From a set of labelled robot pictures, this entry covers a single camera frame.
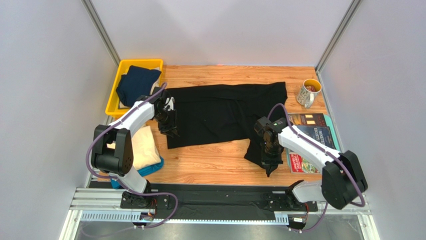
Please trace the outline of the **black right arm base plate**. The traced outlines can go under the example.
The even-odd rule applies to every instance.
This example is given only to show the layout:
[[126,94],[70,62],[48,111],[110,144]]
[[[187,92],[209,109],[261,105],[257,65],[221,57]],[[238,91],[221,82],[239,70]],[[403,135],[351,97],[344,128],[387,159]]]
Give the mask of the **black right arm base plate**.
[[299,202],[291,193],[287,191],[272,191],[263,195],[267,206],[271,211],[284,212],[317,212],[318,205],[312,201]]

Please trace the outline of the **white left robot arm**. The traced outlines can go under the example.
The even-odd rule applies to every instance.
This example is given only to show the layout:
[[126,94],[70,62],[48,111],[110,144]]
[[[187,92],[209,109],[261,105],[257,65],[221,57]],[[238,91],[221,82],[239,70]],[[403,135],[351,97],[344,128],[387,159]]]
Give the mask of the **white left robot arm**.
[[[94,130],[85,163],[92,175],[117,181],[128,192],[150,196],[148,181],[133,166],[132,138],[150,120],[155,120],[161,134],[178,137],[175,100],[166,90],[167,84],[155,87],[149,96],[142,95],[118,120],[109,125],[98,125]],[[104,175],[97,174],[97,169]]]

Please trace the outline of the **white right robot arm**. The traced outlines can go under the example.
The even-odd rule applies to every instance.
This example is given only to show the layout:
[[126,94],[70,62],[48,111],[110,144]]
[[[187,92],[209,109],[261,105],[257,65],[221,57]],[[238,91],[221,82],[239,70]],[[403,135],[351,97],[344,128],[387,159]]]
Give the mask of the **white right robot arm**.
[[342,153],[321,144],[286,118],[272,122],[262,117],[256,121],[254,130],[262,137],[261,164],[267,175],[283,163],[284,149],[296,152],[321,173],[321,180],[301,180],[291,185],[291,198],[300,203],[327,202],[338,210],[347,205],[366,205],[363,192],[368,185],[358,157],[352,151]]

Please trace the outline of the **black t shirt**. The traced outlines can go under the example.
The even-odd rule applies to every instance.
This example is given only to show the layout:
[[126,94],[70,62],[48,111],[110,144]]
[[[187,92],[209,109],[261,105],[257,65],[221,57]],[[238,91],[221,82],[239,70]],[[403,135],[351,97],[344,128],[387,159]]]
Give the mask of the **black t shirt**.
[[248,139],[244,158],[261,166],[261,141],[254,127],[258,119],[285,117],[273,110],[288,98],[285,82],[271,84],[205,85],[169,88],[174,97],[178,136],[167,137],[168,149]]

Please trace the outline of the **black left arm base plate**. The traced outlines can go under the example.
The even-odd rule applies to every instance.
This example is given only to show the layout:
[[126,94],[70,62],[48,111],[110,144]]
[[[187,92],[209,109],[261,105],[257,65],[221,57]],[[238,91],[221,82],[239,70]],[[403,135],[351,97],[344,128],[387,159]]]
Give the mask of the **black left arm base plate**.
[[155,194],[153,196],[141,196],[129,191],[124,191],[121,195],[121,209],[160,209],[170,208],[170,193]]

